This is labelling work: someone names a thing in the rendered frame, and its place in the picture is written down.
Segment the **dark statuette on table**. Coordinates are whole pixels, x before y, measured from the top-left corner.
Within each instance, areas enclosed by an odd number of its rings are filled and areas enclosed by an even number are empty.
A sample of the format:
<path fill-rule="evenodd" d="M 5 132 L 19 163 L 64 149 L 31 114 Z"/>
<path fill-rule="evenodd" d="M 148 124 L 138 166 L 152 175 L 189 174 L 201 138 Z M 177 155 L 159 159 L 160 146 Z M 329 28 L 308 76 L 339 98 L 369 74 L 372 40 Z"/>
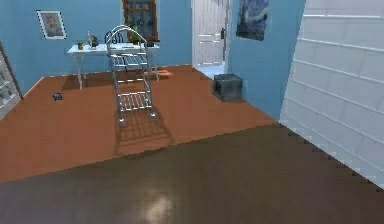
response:
<path fill-rule="evenodd" d="M 96 48 L 99 45 L 98 39 L 96 36 L 87 33 L 88 44 L 91 48 Z"/>

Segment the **white room door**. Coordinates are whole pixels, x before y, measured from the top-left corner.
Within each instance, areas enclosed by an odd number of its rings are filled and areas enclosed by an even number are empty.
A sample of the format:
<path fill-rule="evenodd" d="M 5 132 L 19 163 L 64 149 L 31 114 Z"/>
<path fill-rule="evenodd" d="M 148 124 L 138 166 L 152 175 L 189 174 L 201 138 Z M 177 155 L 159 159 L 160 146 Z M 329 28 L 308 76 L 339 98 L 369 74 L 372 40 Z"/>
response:
<path fill-rule="evenodd" d="M 191 0 L 192 63 L 195 67 L 219 65 L 224 59 L 226 0 Z"/>

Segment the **brown framed window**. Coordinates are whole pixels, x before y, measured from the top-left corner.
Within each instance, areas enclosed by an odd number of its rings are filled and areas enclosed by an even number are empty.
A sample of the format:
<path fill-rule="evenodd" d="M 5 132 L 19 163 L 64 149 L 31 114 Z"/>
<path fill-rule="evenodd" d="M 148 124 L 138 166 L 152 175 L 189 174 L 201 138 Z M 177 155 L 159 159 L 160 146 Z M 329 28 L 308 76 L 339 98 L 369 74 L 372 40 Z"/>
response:
<path fill-rule="evenodd" d="M 122 0 L 125 24 L 146 40 L 158 42 L 156 0 Z"/>

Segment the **dark blue swirl painting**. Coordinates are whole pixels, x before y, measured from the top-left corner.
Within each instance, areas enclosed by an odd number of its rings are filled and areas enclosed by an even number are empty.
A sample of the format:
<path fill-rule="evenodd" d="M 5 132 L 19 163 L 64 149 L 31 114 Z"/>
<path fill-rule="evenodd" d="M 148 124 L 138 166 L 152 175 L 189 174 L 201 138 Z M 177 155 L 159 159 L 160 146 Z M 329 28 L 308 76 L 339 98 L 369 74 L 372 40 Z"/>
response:
<path fill-rule="evenodd" d="M 240 0 L 236 35 L 263 41 L 269 12 L 269 0 Z"/>

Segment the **glass shelf cabinet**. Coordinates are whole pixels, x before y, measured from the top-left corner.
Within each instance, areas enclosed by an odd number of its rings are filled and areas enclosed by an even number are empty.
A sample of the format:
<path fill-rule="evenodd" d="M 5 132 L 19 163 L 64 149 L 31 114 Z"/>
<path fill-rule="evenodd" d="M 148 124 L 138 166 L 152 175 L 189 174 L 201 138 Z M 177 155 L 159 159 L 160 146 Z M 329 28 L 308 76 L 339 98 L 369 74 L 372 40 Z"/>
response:
<path fill-rule="evenodd" d="M 8 57 L 0 42 L 0 120 L 23 99 Z"/>

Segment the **dark grey metal box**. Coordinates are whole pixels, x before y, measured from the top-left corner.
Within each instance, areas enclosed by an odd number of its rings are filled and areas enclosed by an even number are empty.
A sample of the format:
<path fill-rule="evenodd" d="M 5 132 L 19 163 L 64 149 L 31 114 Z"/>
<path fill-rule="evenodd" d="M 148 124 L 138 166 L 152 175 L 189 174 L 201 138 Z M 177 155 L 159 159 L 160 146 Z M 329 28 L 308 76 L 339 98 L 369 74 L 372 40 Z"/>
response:
<path fill-rule="evenodd" d="M 235 74 L 215 75 L 212 93 L 221 101 L 232 101 L 241 98 L 243 79 Z"/>

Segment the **silver metal cart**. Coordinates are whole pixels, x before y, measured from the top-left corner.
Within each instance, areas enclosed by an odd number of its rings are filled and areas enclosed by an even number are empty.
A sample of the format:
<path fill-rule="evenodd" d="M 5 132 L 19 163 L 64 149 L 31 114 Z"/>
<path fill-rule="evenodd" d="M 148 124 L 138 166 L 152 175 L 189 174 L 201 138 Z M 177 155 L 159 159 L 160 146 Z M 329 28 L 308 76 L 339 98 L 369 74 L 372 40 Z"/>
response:
<path fill-rule="evenodd" d="M 131 27 L 128 25 L 118 25 L 112 30 L 113 34 L 123 33 L 124 31 L 132 32 Z M 139 44 L 144 43 L 145 47 L 148 47 L 148 41 L 139 34 L 141 41 Z M 149 66 L 119 66 L 121 63 L 121 55 L 113 55 L 111 52 L 112 43 L 108 41 L 106 43 L 108 49 L 108 58 L 110 62 L 110 71 L 113 79 L 114 90 L 116 95 L 116 104 L 118 109 L 118 119 L 121 124 L 124 123 L 124 112 L 132 112 L 138 110 L 149 110 L 150 118 L 155 119 L 156 113 L 153 106 L 153 93 L 151 86 L 151 75 L 147 73 Z M 133 68 L 138 71 L 139 74 L 136 77 L 118 78 L 117 72 L 120 69 Z"/>

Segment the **white table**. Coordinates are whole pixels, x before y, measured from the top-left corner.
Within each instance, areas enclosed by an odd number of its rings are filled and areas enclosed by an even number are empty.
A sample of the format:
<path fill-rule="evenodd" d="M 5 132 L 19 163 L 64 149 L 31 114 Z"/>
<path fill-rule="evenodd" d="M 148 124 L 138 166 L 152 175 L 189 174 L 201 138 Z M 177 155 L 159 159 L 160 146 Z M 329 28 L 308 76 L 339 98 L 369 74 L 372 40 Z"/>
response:
<path fill-rule="evenodd" d="M 149 69 L 147 73 L 149 75 L 154 74 L 156 79 L 159 79 L 158 66 L 155 62 L 156 51 L 159 46 L 154 44 L 151 47 L 145 47 L 144 43 L 134 45 L 133 43 L 117 43 L 111 45 L 111 52 L 113 55 L 121 55 L 121 63 L 119 66 L 126 68 L 127 66 L 144 66 L 148 65 Z M 108 55 L 108 49 L 106 44 L 99 44 L 96 47 L 91 47 L 89 44 L 85 44 L 81 49 L 78 45 L 73 45 L 69 50 L 68 54 L 72 56 L 77 66 L 77 78 L 79 81 L 80 88 L 83 88 L 82 79 L 87 78 L 87 73 L 82 71 L 81 61 L 88 55 Z"/>

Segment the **black chair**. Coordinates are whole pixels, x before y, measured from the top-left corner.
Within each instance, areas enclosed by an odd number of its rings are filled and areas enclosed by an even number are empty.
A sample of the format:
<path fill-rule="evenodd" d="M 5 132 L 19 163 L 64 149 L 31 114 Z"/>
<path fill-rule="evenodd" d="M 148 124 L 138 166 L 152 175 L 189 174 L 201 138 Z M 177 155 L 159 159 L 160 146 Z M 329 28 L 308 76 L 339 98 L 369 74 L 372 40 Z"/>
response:
<path fill-rule="evenodd" d="M 113 34 L 112 31 L 108 31 L 104 36 L 104 42 L 110 41 L 112 44 L 123 43 L 124 38 L 121 33 Z"/>

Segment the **green house plant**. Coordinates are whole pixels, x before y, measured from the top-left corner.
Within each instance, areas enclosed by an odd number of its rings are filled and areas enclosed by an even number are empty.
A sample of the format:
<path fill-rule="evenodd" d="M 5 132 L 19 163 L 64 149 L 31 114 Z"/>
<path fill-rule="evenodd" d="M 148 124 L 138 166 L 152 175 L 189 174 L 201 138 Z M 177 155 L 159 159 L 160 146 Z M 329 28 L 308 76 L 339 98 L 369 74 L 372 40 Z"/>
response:
<path fill-rule="evenodd" d="M 137 25 L 133 25 L 131 29 L 132 29 L 132 32 L 130 33 L 130 35 L 131 35 L 132 43 L 135 45 L 138 45 L 141 41 L 141 38 L 138 35 L 139 27 Z"/>

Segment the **white framed portrait picture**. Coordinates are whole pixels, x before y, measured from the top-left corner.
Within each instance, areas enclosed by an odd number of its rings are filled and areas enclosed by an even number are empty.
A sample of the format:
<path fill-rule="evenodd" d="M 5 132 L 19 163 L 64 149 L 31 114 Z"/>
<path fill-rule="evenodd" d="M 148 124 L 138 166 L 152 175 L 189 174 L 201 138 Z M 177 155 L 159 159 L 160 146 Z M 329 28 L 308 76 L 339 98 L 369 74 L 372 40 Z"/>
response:
<path fill-rule="evenodd" d="M 67 38 L 60 11 L 37 10 L 36 13 L 45 39 L 59 40 Z"/>

